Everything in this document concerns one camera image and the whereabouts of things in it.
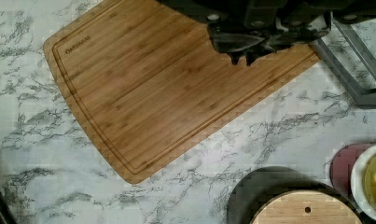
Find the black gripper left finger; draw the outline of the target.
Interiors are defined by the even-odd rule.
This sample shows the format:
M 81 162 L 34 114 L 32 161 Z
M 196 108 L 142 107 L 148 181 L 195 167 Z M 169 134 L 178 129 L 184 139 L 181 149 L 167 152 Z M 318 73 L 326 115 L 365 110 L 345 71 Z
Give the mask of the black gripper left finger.
M 208 24 L 207 31 L 214 50 L 221 54 L 227 54 L 233 65 L 237 65 L 242 57 L 246 64 L 251 65 L 258 57 L 260 48 L 258 45 L 265 37 L 228 31 L 227 27 L 216 24 Z

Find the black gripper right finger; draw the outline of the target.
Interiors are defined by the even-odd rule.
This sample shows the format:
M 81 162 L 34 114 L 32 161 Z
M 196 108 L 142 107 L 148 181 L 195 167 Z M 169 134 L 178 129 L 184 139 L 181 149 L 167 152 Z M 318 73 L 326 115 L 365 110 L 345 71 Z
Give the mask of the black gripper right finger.
M 246 65 L 250 66 L 256 59 L 289 49 L 295 45 L 304 45 L 328 35 L 331 31 L 331 13 L 319 15 L 308 24 L 301 24 L 286 28 L 279 19 L 275 26 L 264 31 L 255 31 L 254 36 L 261 37 L 262 41 L 249 48 L 245 54 Z

